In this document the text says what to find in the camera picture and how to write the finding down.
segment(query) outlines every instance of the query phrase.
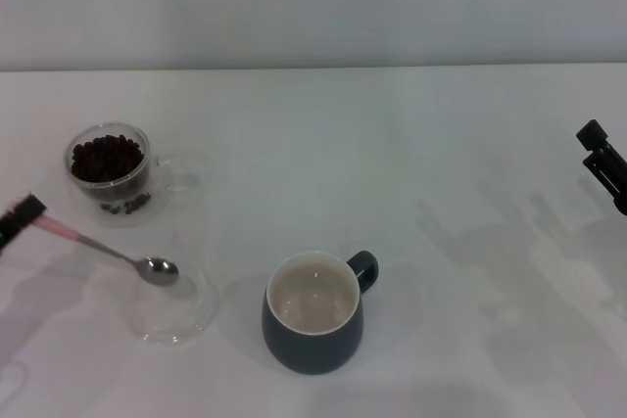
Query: clear glass dish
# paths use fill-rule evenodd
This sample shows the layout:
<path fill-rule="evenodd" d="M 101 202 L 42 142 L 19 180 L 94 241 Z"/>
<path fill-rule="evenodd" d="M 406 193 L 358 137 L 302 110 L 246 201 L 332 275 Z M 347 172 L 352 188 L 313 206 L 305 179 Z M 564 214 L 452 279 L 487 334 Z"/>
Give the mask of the clear glass dish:
<path fill-rule="evenodd" d="M 150 255 L 161 256 L 178 267 L 172 286 L 155 286 L 125 271 L 126 286 L 118 299 L 121 317 L 139 338 L 151 343 L 179 345 L 205 330 L 217 309 L 217 289 L 200 264 L 184 250 L 178 233 L 164 240 Z"/>

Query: mug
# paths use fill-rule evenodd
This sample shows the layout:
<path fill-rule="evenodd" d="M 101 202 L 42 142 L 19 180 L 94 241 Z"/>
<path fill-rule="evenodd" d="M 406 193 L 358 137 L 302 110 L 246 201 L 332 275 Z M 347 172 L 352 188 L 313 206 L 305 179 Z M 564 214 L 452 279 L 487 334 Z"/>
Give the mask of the mug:
<path fill-rule="evenodd" d="M 378 262 L 369 252 L 348 262 L 322 252 L 285 259 L 265 288 L 262 329 L 270 352 L 303 374 L 343 365 L 362 339 L 362 294 L 378 275 Z"/>

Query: mug handle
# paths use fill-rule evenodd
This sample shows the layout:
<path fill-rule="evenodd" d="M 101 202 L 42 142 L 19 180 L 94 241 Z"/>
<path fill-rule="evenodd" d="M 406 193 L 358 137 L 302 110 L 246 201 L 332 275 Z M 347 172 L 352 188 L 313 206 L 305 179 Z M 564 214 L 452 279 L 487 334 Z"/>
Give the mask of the mug handle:
<path fill-rule="evenodd" d="M 355 271 L 357 281 L 360 283 L 360 291 L 365 293 L 372 287 L 379 277 L 379 263 L 370 252 L 362 251 L 347 261 L 351 269 Z"/>

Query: spoon handle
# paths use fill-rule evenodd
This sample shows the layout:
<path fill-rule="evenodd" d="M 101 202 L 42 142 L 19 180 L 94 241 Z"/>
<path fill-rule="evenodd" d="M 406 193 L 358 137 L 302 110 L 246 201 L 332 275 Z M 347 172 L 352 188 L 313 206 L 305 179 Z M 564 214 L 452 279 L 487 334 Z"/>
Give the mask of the spoon handle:
<path fill-rule="evenodd" d="M 123 259 L 124 261 L 127 261 L 130 264 L 132 264 L 133 266 L 135 265 L 135 260 L 134 259 L 129 258 L 126 255 L 122 255 L 121 253 L 116 252 L 113 249 L 110 249 L 106 245 L 103 245 L 100 242 L 98 242 L 98 241 L 96 241 L 94 239 L 90 239 L 89 237 L 86 237 L 86 236 L 84 236 L 82 234 L 78 234 L 78 237 L 76 237 L 76 241 L 80 242 L 83 245 L 86 245 L 87 247 L 91 247 L 92 249 L 98 250 L 100 252 L 104 252 L 107 255 L 111 255 L 111 256 L 114 256 L 116 258 Z"/>
<path fill-rule="evenodd" d="M 32 221 L 32 225 L 35 227 L 39 227 L 40 229 L 45 230 L 46 232 L 50 232 L 51 234 L 56 235 L 57 237 L 62 237 L 64 239 L 76 241 L 78 236 L 80 235 L 73 229 L 66 227 L 64 224 L 59 222 L 57 219 L 53 219 L 52 217 L 43 214 L 37 217 Z"/>

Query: glass cup handle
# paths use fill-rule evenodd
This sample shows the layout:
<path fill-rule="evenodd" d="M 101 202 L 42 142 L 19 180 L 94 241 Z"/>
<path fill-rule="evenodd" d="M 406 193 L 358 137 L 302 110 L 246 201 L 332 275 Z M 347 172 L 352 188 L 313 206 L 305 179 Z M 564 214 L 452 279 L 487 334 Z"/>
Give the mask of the glass cup handle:
<path fill-rule="evenodd" d="M 172 192 L 198 188 L 202 177 L 194 165 L 183 157 L 157 157 L 156 165 L 166 171 L 166 189 Z"/>

